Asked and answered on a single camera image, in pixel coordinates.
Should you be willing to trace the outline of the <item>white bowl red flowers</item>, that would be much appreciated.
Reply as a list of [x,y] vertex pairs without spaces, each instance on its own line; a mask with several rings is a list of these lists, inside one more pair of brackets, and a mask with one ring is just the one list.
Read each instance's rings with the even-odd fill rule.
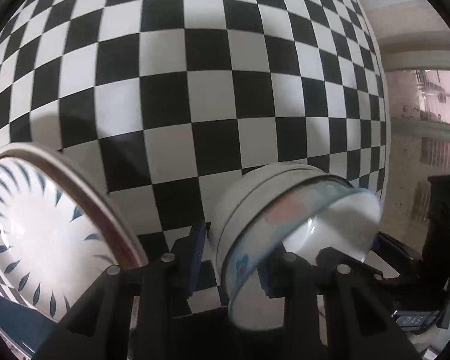
[[312,265],[327,247],[363,262],[381,216],[374,192],[298,161],[244,175],[218,201],[209,230],[231,322],[249,331],[282,326],[284,302],[266,295],[258,274],[278,247]]

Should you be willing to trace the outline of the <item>white plate blue leaf rim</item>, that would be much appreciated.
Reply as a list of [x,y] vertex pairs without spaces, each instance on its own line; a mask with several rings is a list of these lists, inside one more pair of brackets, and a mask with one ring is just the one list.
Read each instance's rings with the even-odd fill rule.
[[0,148],[0,297],[58,322],[108,267],[147,262],[71,160],[30,142]]

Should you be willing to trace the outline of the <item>blue cabinet front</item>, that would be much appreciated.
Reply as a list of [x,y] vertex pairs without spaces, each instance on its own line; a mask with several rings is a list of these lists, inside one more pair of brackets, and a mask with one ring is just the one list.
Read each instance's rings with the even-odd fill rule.
[[40,312],[0,297],[0,330],[26,355],[33,356],[56,325]]

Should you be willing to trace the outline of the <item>black white checkered mat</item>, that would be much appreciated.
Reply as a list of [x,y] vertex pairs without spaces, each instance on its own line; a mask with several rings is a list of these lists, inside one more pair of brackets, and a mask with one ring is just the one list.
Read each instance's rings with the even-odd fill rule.
[[74,160],[154,257],[266,164],[384,197],[379,60],[358,0],[24,0],[0,27],[0,147]]

